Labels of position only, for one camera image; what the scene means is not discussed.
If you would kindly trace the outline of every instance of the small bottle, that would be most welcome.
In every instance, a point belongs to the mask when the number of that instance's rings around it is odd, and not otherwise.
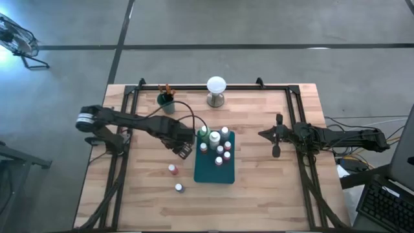
[[[223,163],[223,159],[220,156],[218,156],[217,158],[215,158],[215,163],[216,165],[220,166]]]
[[[215,150],[220,144],[220,134],[218,132],[210,133],[210,148]]]
[[[222,146],[218,146],[216,152],[221,155],[224,152],[224,148]]]
[[[168,166],[168,170],[169,170],[169,172],[171,172],[171,174],[173,174],[173,175],[176,175],[176,174],[178,174],[178,173],[179,173],[179,170],[177,169],[177,167],[176,167],[176,166],[174,166],[174,165],[172,165],[172,164],[170,164],[170,165]]]
[[[200,144],[200,150],[201,150],[201,153],[207,153],[208,151],[207,144],[205,143]]]
[[[175,185],[175,191],[179,192],[180,194],[182,194],[184,192],[184,187],[182,184],[176,184]]]
[[[228,137],[230,136],[230,131],[228,130],[227,127],[223,127],[220,130],[220,136],[221,136],[221,140],[223,142],[226,142],[228,140]]]
[[[230,160],[230,152],[226,151],[223,155],[223,159],[226,161]]]
[[[231,144],[229,141],[225,142],[225,143],[224,143],[224,149],[225,149],[225,150],[230,150],[230,149],[232,149],[232,144]]]
[[[210,136],[210,129],[209,127],[203,126],[199,130],[200,132],[200,138],[202,142],[208,144],[209,143],[209,136]]]

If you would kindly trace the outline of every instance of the black keyboard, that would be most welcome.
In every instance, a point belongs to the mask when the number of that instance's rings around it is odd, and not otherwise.
[[[379,175],[365,185],[356,211],[391,232],[414,233],[414,197]]]

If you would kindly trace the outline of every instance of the pencil cup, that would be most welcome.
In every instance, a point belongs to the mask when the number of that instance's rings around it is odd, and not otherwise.
[[[172,100],[165,100],[165,95],[163,95],[163,94],[159,94],[158,95],[158,97],[157,97],[157,103],[158,103],[158,105],[159,106],[162,106],[162,105],[164,105],[164,104],[168,104],[168,103],[170,103],[171,101],[173,101],[174,99],[172,99]],[[173,114],[174,112],[175,112],[175,106],[174,106],[174,103],[172,103],[172,104],[168,104],[168,105],[165,105],[164,107],[162,107],[162,110],[166,113],[166,114]]]

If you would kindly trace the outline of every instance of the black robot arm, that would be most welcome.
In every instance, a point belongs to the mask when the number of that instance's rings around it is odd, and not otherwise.
[[[280,156],[279,142],[293,143],[300,152],[313,154],[341,147],[361,147],[377,152],[389,149],[387,140],[379,129],[332,131],[303,122],[298,122],[293,125],[293,129],[289,129],[283,124],[283,116],[280,114],[276,115],[276,126],[259,132],[259,135],[273,143],[274,157]]]
[[[92,105],[82,107],[76,121],[77,129],[95,134],[96,137],[85,139],[89,144],[104,142],[107,150],[120,154],[125,150],[125,138],[112,133],[106,128],[107,125],[146,131],[183,159],[191,153],[191,145],[194,143],[194,130],[167,116],[132,115]]]

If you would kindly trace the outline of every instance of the wooden tabletop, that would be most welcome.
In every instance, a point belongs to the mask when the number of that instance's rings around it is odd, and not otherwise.
[[[307,122],[325,127],[316,85],[299,86]],[[109,85],[103,106],[119,111],[123,93],[124,85]],[[158,107],[158,94],[158,91],[140,91],[136,113],[145,116],[154,111]],[[175,100],[189,104],[212,129],[227,126],[235,131],[235,183],[196,183],[193,180],[195,152],[182,160],[167,150],[159,139],[134,130],[118,230],[307,230],[294,146],[281,143],[281,156],[275,159],[270,142],[257,135],[274,125],[277,113],[281,113],[284,124],[291,127],[285,92],[225,91],[225,103],[217,109],[206,103],[207,94],[207,91],[178,91]],[[294,106],[299,120],[297,106]],[[170,117],[190,114],[184,105],[175,104],[175,109]],[[192,119],[183,122],[191,126]],[[199,128],[202,123],[196,119],[196,125]],[[95,147],[91,159],[104,151],[104,146]],[[89,166],[75,227],[83,224],[102,200],[110,160],[110,155],[104,155]],[[169,164],[177,166],[178,175],[170,174]],[[349,224],[332,154],[317,155],[316,167],[323,198],[339,218]],[[177,183],[186,188],[183,194],[175,191]],[[319,221],[315,201],[312,205]]]

